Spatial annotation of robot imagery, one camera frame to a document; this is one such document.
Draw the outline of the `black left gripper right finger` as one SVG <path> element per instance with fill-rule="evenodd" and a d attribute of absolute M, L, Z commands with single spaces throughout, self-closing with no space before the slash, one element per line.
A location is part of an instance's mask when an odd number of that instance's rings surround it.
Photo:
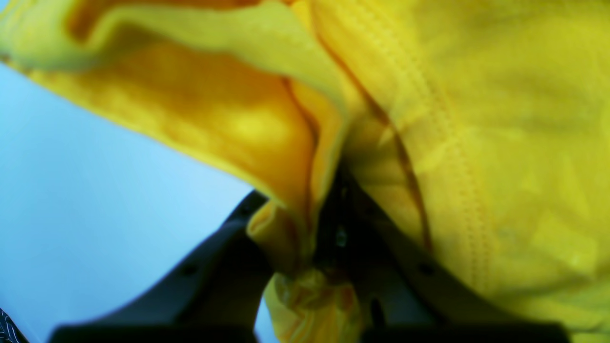
<path fill-rule="evenodd" d="M 355 291 L 360 343 L 568 343 L 558 322 L 492 305 L 400 232 L 346 167 L 319 217 L 313 265 Z"/>

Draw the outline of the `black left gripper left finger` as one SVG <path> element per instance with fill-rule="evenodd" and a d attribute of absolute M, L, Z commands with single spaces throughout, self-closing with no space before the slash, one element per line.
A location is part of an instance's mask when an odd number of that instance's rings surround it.
<path fill-rule="evenodd" d="M 52 343 L 255 343 L 273 275 L 246 234 L 267 199 L 253 191 L 226 221 L 146 293 L 95 321 L 60 326 Z"/>

